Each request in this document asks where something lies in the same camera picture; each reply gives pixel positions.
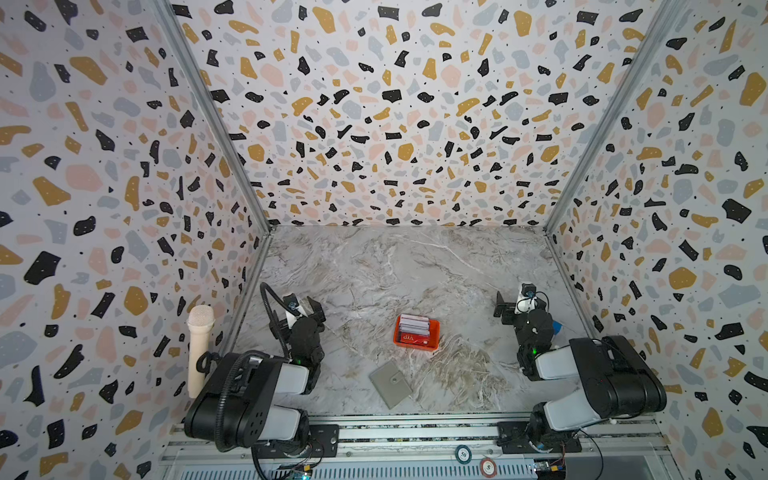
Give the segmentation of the red card tray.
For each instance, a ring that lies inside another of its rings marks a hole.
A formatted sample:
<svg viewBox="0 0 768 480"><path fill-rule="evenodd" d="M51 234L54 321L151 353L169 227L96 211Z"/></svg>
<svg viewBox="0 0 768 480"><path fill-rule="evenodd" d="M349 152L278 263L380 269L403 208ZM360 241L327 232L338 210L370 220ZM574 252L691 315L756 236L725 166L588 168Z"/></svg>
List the red card tray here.
<svg viewBox="0 0 768 480"><path fill-rule="evenodd" d="M400 314L395 322L393 343L402 348L436 352L440 322L424 316Z"/></svg>

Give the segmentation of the beige leather card holder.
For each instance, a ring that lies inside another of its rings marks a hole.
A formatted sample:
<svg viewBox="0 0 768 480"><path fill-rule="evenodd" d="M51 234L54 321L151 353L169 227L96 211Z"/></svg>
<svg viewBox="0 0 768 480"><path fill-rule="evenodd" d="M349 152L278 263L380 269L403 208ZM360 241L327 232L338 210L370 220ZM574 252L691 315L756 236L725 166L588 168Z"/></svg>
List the beige leather card holder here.
<svg viewBox="0 0 768 480"><path fill-rule="evenodd" d="M375 369L369 379L388 409L392 410L413 393L403 372L393 361Z"/></svg>

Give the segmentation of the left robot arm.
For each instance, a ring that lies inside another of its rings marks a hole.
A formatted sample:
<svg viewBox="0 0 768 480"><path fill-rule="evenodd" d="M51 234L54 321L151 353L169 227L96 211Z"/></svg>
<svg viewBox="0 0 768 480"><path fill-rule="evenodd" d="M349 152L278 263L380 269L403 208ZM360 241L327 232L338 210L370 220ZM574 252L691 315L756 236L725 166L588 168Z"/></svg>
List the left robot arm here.
<svg viewBox="0 0 768 480"><path fill-rule="evenodd" d="M311 393L324 358L323 307L308 298L310 310L305 311L295 300L293 295L283 298L294 309L272 328L288 348L286 357L256 350L224 356L209 351L203 343L214 326L214 310L204 305L191 309L188 380L193 403L184 418L188 437L211 441L221 452L269 447L283 456L298 456L310 447L308 413L275 400Z"/></svg>

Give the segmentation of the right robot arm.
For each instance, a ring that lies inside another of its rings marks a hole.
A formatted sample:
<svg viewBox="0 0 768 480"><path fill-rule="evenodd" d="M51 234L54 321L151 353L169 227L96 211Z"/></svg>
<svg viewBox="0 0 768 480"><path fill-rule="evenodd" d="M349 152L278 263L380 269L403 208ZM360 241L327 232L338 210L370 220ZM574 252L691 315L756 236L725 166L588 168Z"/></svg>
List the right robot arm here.
<svg viewBox="0 0 768 480"><path fill-rule="evenodd" d="M525 429L530 442L544 444L607 420L666 408L660 380L625 337L578 337L555 347L548 299L540 298L534 285L525 284L513 302L497 294L493 316L513 328L518 364L527 379L579 381L570 394L533 407Z"/></svg>

